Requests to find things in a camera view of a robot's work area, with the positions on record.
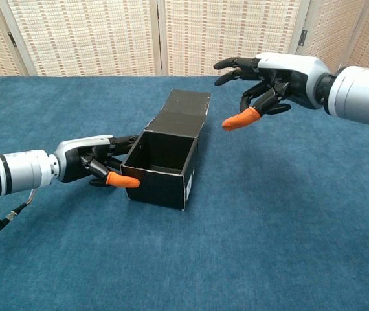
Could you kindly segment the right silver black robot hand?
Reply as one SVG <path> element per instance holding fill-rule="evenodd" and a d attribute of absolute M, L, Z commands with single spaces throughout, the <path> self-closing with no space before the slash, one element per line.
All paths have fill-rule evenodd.
<path fill-rule="evenodd" d="M 230 57 L 219 61 L 214 69 L 231 67 L 214 84 L 231 80 L 252 80 L 258 83 L 241 96 L 240 112 L 227 118 L 222 128 L 232 131 L 248 126 L 264 115 L 276 115 L 291 109 L 285 99 L 307 109 L 323 107 L 322 80 L 330 75 L 327 66 L 313 56 L 263 52 L 254 58 Z"/>

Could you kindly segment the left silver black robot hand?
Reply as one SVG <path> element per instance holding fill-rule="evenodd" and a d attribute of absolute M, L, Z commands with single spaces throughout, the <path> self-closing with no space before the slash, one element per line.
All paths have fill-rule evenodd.
<path fill-rule="evenodd" d="M 137 188 L 140 181 L 123 176 L 120 173 L 121 160 L 116 158 L 127 154 L 137 138 L 136 135 L 97 135 L 62 141 L 54 152 L 60 167 L 57 179 L 70 183 L 94 176 L 90 185 L 95 187 Z"/>

